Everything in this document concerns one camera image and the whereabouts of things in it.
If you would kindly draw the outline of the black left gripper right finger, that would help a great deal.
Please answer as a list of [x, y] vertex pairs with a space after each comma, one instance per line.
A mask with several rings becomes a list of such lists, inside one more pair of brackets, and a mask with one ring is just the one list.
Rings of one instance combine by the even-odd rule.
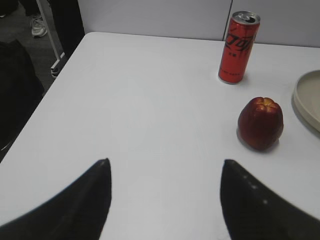
[[318, 240], [319, 219], [273, 192], [233, 159], [224, 161], [220, 204], [233, 240]]

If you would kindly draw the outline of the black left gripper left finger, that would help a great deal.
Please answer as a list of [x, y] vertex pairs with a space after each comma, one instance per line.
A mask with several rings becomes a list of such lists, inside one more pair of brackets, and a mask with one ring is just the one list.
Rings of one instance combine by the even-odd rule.
[[1, 225], [2, 240], [98, 240], [112, 200], [109, 159], [98, 160], [47, 202]]

